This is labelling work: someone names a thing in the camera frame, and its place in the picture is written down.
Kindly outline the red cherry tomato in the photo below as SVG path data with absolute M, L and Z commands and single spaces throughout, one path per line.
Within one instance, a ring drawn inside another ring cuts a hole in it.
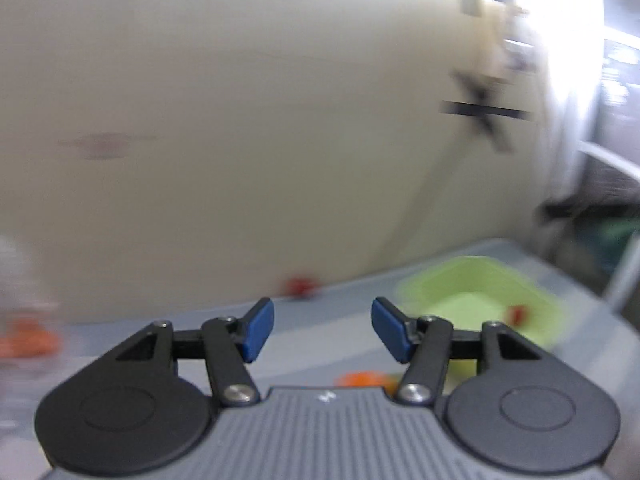
M 314 296 L 317 293 L 317 288 L 317 281 L 305 275 L 292 276 L 284 283 L 285 295 L 297 299 L 307 299 Z

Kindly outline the black tape cross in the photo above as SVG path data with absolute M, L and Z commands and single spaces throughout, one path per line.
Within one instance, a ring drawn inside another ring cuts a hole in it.
M 461 70 L 452 70 L 450 76 L 466 95 L 466 100 L 442 101 L 440 111 L 447 115 L 469 118 L 475 126 L 475 132 L 484 134 L 495 152 L 512 153 L 512 143 L 497 118 L 529 120 L 529 112 L 495 105 L 494 97 L 498 89 L 495 82 L 483 82 Z

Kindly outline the light green plastic basket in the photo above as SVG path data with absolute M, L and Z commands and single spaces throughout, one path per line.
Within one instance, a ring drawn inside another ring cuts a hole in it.
M 555 345 L 564 325 L 555 296 L 489 257 L 456 257 L 412 274 L 398 285 L 397 298 L 408 315 L 446 318 L 458 330 L 479 330 L 489 321 L 506 324 L 506 309 L 526 304 L 526 324 L 506 325 L 545 349 Z

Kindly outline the orange tangerine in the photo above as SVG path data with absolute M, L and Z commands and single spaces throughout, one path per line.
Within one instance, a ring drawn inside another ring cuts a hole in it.
M 345 373 L 335 381 L 335 385 L 341 388 L 381 387 L 388 391 L 394 391 L 397 384 L 398 376 L 396 374 L 374 372 L 373 370 Z

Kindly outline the red tomato in basket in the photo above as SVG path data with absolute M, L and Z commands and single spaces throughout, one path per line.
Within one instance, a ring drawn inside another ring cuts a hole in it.
M 526 324 L 528 318 L 528 307 L 526 304 L 514 304 L 506 309 L 506 324 L 513 327 L 520 327 Z

